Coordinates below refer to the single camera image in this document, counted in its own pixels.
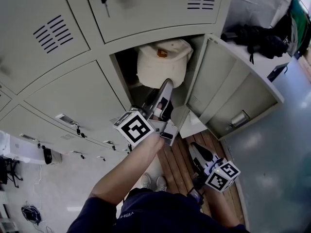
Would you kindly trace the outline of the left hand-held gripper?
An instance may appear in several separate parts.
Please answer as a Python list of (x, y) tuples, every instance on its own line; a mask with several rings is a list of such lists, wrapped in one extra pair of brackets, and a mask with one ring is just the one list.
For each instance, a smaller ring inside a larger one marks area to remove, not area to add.
[(163, 112), (157, 108), (159, 102), (162, 103), (162, 109), (166, 109), (173, 91), (173, 82), (166, 79), (159, 89), (152, 89), (143, 103), (143, 108), (131, 106), (130, 110), (125, 112), (113, 124), (113, 127), (131, 144), (137, 146), (141, 141), (152, 133), (157, 133), (165, 139), (165, 142), (171, 146), (177, 135), (178, 128), (171, 120), (154, 120), (152, 116), (160, 117)]

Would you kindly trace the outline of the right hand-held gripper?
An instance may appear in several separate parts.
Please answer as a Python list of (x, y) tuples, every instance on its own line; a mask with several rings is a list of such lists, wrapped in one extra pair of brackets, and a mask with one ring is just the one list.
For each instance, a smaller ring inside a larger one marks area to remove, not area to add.
[(191, 142), (189, 152), (196, 170), (199, 171), (194, 178), (196, 189), (207, 185), (218, 192), (224, 192), (241, 173), (232, 161), (213, 155), (204, 145)]

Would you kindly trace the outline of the person's left hand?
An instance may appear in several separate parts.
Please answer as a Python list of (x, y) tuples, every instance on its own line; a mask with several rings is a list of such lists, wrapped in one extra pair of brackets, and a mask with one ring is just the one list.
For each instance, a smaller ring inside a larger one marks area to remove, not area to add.
[(162, 103), (159, 102), (154, 111), (154, 116), (160, 121), (168, 121), (170, 119), (170, 110), (168, 108), (162, 109)]

